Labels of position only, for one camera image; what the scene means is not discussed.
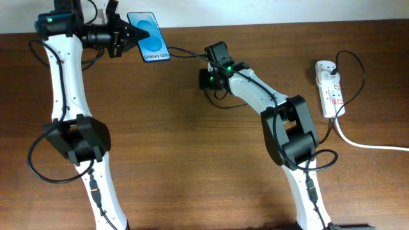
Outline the blue Galaxy smartphone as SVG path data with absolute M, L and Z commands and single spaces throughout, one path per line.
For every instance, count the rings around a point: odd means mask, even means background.
M 139 51 L 145 63 L 171 59 L 156 17 L 152 12 L 130 12 L 127 13 L 127 18 L 131 25 L 150 34 L 149 37 L 138 41 Z

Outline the white power strip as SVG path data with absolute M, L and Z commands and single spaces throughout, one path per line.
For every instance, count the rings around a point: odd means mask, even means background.
M 340 82 L 339 84 L 323 85 L 319 79 L 322 71 L 333 72 L 335 68 L 336 64 L 331 61 L 318 61 L 315 64 L 316 83 L 319 89 L 323 116 L 325 118 L 334 118 L 338 110 L 341 110 L 338 116 L 342 116 L 345 113 L 345 109 L 341 108 L 344 105 L 344 100 L 341 93 Z

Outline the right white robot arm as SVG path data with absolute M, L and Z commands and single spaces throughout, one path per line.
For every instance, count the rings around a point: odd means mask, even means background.
M 208 68 L 199 74 L 202 90 L 224 89 L 244 100 L 261 118 L 265 146 L 282 167 L 295 200 L 299 229 L 334 229 L 318 185 L 319 138 L 306 101 L 276 92 L 244 62 L 234 62 L 225 42 L 204 48 Z

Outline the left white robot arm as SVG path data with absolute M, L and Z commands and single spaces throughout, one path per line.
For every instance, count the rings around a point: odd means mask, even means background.
M 111 136 L 106 124 L 92 117 L 82 77 L 82 52 L 99 49 L 110 58 L 137 46 L 149 32 L 125 22 L 116 12 L 118 2 L 109 1 L 105 24 L 88 24 L 80 1 L 55 1 L 54 10 L 38 16 L 35 23 L 38 43 L 47 53 L 52 79 L 51 123 L 29 148 L 30 170 L 41 180 L 53 184 L 82 180 L 89 197 L 97 229 L 129 229 L 112 182 L 109 168 Z M 40 174 L 33 165 L 35 146 L 47 141 L 72 165 L 78 174 L 55 180 Z

